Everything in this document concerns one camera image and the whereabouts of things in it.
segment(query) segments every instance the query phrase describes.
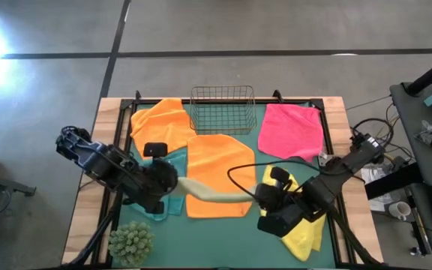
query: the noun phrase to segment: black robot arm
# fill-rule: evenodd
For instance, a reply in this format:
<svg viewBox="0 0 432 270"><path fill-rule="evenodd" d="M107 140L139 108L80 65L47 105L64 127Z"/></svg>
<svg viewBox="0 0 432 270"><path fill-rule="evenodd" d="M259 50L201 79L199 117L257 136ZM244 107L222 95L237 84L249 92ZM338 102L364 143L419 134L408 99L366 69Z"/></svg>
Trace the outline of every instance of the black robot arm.
<svg viewBox="0 0 432 270"><path fill-rule="evenodd" d="M334 206L343 184L365 164L383 161L384 148L370 135L358 134L352 138L350 153L333 157L316 177L308 179L295 191L285 191L290 175L275 167L271 177L277 187L258 184L255 197L266 216L260 217L258 229L279 237L289 233L304 218L310 222L320 218Z"/></svg>
<svg viewBox="0 0 432 270"><path fill-rule="evenodd" d="M114 145L92 142L88 131L64 127L56 140L56 151L110 191L125 194L126 204L137 203L148 213L163 212L160 199L178 182L176 169L160 159L167 154L164 143L146 144L144 154L153 157L153 161L149 166L140 166L131 155Z"/></svg>

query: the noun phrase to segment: pink towel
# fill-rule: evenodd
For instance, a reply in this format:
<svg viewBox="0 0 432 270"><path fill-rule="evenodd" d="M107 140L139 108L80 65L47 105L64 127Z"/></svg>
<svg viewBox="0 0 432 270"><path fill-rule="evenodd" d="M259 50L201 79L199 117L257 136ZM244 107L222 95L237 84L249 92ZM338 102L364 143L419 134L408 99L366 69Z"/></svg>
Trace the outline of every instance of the pink towel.
<svg viewBox="0 0 432 270"><path fill-rule="evenodd" d="M299 156L311 162L323 150L320 111L292 104L268 104L258 149L282 159Z"/></svg>

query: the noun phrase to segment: teal towel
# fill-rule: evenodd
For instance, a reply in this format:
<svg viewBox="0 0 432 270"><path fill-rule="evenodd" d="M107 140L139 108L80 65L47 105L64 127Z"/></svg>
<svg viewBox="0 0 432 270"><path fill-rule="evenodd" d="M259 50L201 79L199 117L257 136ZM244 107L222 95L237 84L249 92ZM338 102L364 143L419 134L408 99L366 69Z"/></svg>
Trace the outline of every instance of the teal towel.
<svg viewBox="0 0 432 270"><path fill-rule="evenodd" d="M184 147L177 151L168 154L163 157L164 161L172 164L178 171L178 176L186 176L186 163L188 160L188 148ZM142 166L148 166L152 160L145 160L141 163ZM182 213L183 204L185 202L184 196L173 196L166 195L161 198L161 202L164 203L163 214L149 214L144 211L144 208L139 204L132 204L131 207L138 212L143 213L146 217L151 218L155 221L163 221L168 215L180 215Z"/></svg>

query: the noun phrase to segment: green plush toy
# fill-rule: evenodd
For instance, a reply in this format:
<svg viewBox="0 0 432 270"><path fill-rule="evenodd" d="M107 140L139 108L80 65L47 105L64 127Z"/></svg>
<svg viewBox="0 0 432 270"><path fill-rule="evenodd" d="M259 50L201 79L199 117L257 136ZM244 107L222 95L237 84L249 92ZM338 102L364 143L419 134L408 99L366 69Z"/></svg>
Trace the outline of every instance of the green plush toy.
<svg viewBox="0 0 432 270"><path fill-rule="evenodd" d="M153 248L149 225L131 221L109 236L109 253L123 266L141 265Z"/></svg>

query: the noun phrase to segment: black metal frame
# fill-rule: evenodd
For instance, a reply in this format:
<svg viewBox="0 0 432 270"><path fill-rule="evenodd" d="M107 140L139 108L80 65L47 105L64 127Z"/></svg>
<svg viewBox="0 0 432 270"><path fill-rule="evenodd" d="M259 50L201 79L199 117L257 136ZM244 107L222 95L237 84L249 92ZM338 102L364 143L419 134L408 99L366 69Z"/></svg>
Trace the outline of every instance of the black metal frame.
<svg viewBox="0 0 432 270"><path fill-rule="evenodd" d="M416 206L416 202L413 198L413 193L408 187L404 188L404 193L408 198L408 204L409 207L411 207L411 214L414 218L414 220L410 221L413 235L416 238L416 241L418 242L418 248L421 255L426 256L428 254L431 254L431 247L429 245L428 240L426 239L426 232L424 229L425 227L419 218L419 213Z"/></svg>
<svg viewBox="0 0 432 270"><path fill-rule="evenodd" d="M410 96L418 97L421 92L432 84L432 68L416 79L414 82L404 82L401 85Z"/></svg>
<svg viewBox="0 0 432 270"><path fill-rule="evenodd" d="M305 103L309 103L310 105L321 110L321 113L319 114L319 119L320 119L321 124L322 124L326 152L329 155L334 154L332 143L331 143L331 137L329 134L328 122L326 119L323 99L283 99L281 97L281 93L278 90L274 91L273 97L275 97L275 99L274 98L256 99L256 104L278 104L278 103L305 104ZM123 121L125 118L124 115L125 115L125 112L127 112L128 108L130 108L130 113L132 115L133 113L135 113L137 111L137 106L139 104L156 104L159 101L161 101L158 99L142 100L140 98L141 98L141 95L137 91L135 99L130 99L130 100L125 99L125 100L121 101L121 106L120 106L119 115L118 115L118 121L116 123L116 131L115 131L115 139L114 139L115 145L118 146L120 143L119 140L121 137L122 125L123 125ZM181 99L181 101L183 104L189 104L190 99L189 98L183 98L183 99ZM131 133L131 123L128 122L126 140L124 142L124 151L125 152L129 152L129 149L131 147L131 137L129 136L130 133ZM101 203L100 220L98 221L98 226L99 226L100 222L103 220L104 216L106 215L108 205L110 203L109 191L105 190L105 193L106 192L108 192L108 195L103 196L103 202ZM121 205L121 202L122 202L122 194L117 193L113 204ZM121 210L120 206L116 207L116 212L113 215L113 219L111 222L111 230L112 231L116 230L118 227L120 210ZM344 199L343 199L342 194L337 197L337 210L340 212L344 221L347 223L348 222L347 213L346 213L346 208L344 205ZM330 232L330 236L331 236L331 245L333 248L334 262L335 262L335 265L338 266L339 264L342 263L342 261L341 261L341 251L340 251L339 244L338 244L338 236L336 233L336 225L335 225L335 221L332 219L332 217L330 215L327 215L327 218L328 218L329 232ZM346 252L348 254L349 263L356 263L355 251L354 251L352 245L346 239L346 237L344 238L344 240L345 240L345 244L346 244ZM99 253L101 251L101 244L102 244L101 239L99 239L99 242L97 243L97 247L94 250L93 257L91 258L91 264L92 265L99 265L100 264L99 263ZM110 256L110 253L107 252L106 259L105 259L105 262L103 262L103 264L105 265L105 267L111 268L112 262L113 262L113 258Z"/></svg>
<svg viewBox="0 0 432 270"><path fill-rule="evenodd" d="M400 188L405 188L413 183L422 183L423 178L419 172L418 164L411 163L408 166L401 167L398 171L393 172L381 179L372 181L366 184L367 198L369 200L387 194L391 191L396 191Z"/></svg>

